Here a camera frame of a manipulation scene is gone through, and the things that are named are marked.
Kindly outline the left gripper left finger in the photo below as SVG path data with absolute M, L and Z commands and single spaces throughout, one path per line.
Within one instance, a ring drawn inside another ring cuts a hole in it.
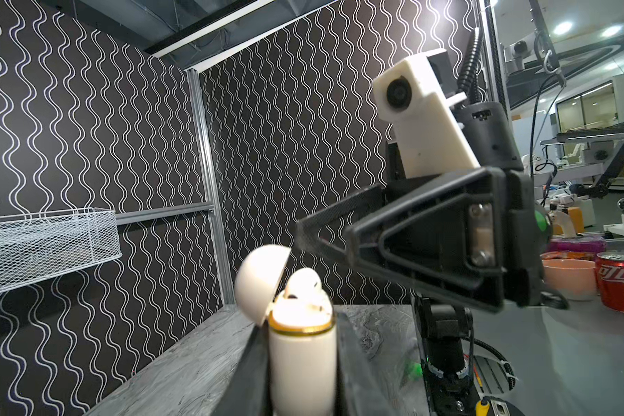
M 211 415 L 270 415 L 267 327 L 253 327 L 229 385 Z

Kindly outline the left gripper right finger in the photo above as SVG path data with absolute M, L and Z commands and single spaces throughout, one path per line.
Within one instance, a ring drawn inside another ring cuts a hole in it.
M 337 388 L 334 415 L 395 415 L 374 377 L 348 317 L 336 315 Z

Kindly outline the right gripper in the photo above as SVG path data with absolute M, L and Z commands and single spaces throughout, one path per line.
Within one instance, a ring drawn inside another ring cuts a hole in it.
M 567 310 L 544 281 L 551 222 L 503 106 L 418 109 L 393 130 L 384 206 L 344 232 L 351 268 L 457 306 Z

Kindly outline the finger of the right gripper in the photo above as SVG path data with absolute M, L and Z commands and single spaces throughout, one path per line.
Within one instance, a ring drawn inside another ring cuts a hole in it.
M 349 265 L 344 232 L 385 206 L 386 187 L 373 185 L 296 222 L 295 246 L 338 265 Z

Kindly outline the beige earbud charging case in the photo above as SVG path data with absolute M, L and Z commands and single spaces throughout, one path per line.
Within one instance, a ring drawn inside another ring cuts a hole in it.
M 267 327 L 270 400 L 277 415 L 331 415 L 336 401 L 336 315 L 329 295 L 284 299 L 291 248 L 254 249 L 236 275 L 237 306 Z

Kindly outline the beige earbud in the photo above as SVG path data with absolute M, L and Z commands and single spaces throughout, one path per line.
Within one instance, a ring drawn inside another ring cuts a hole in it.
M 311 301 L 322 293 L 322 282 L 312 268 L 303 268 L 294 272 L 284 288 L 284 299 Z

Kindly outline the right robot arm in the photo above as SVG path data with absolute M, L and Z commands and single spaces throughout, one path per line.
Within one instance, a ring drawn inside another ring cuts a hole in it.
M 495 414 L 476 386 L 471 312 L 505 301 L 565 310 L 544 282 L 552 223 L 534 199 L 504 107 L 478 97 L 483 33 L 459 72 L 447 51 L 406 57 L 372 83 L 395 132 L 388 179 L 296 226 L 296 244 L 412 292 L 422 376 L 435 415 Z

